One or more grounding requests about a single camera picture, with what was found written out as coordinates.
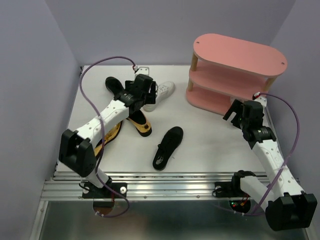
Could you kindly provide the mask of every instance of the lavender wall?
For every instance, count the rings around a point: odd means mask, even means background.
[[[46,2],[81,64],[114,55],[138,64],[189,64],[194,40],[205,33],[269,45],[295,0]]]
[[[320,202],[319,161],[319,88],[320,88],[320,1],[297,1],[271,46],[284,53],[288,60],[286,72],[270,92],[284,97],[294,106],[301,124],[300,139],[289,167],[299,177],[307,193]],[[290,151],[296,134],[296,123],[290,109],[275,99],[268,101],[281,148]],[[314,217],[320,226],[320,207]]]
[[[79,66],[44,0],[0,2],[0,239],[29,238]]]

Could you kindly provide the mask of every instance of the yellow shoe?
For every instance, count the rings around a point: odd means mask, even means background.
[[[114,140],[118,136],[122,127],[122,122],[123,121],[119,122],[106,135],[104,135],[104,145],[110,143],[112,140]],[[94,155],[96,158],[99,157],[101,149],[102,149],[102,141],[100,140],[94,149]]]
[[[152,133],[151,124],[141,110],[136,111],[127,119],[135,126],[142,137],[147,137]]]

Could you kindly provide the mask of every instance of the black sneaker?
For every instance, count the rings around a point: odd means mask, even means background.
[[[122,90],[124,90],[124,87],[122,86],[121,82],[113,76],[109,76],[106,78],[105,87],[110,92],[112,92],[113,95],[117,95]]]
[[[124,90],[121,82],[113,76],[109,76],[105,80],[105,87],[113,95],[117,95]],[[147,137],[152,133],[151,124],[141,110],[136,111],[127,118],[142,137]]]
[[[184,131],[179,126],[175,126],[166,132],[161,143],[158,145],[158,151],[156,151],[152,162],[154,169],[158,171],[165,169],[170,156],[181,144],[183,136]]]

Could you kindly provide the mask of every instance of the shelf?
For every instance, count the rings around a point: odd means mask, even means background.
[[[189,71],[189,78],[202,88],[244,100],[250,100],[253,94],[262,92],[266,84],[266,80],[262,76],[203,61],[198,62],[196,71]]]
[[[193,86],[192,91],[186,91],[186,99],[197,108],[221,115],[224,115],[231,106],[229,96],[198,86]]]
[[[286,57],[271,46],[214,33],[199,36],[193,49],[200,60],[262,77],[277,77],[288,65]]]

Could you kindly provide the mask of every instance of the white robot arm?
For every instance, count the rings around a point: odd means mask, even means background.
[[[114,96],[110,104],[85,125],[75,131],[67,129],[61,136],[59,160],[97,188],[103,183],[111,182],[111,178],[99,169],[94,148],[104,134],[116,124],[125,120],[145,104],[156,101],[156,82],[147,75],[138,74],[134,82],[126,81],[125,90]]]
[[[306,194],[297,183],[284,165],[276,136],[271,128],[263,126],[266,105],[267,99],[262,96],[243,103],[235,100],[223,119],[227,120],[233,112],[236,113],[231,123],[242,130],[243,138],[260,160],[269,181],[273,182],[275,178],[276,181],[273,186],[266,187],[253,172],[241,170],[233,175],[230,185],[235,194],[246,193],[257,203],[261,202],[260,206],[273,230],[307,228],[317,200],[313,194]]]

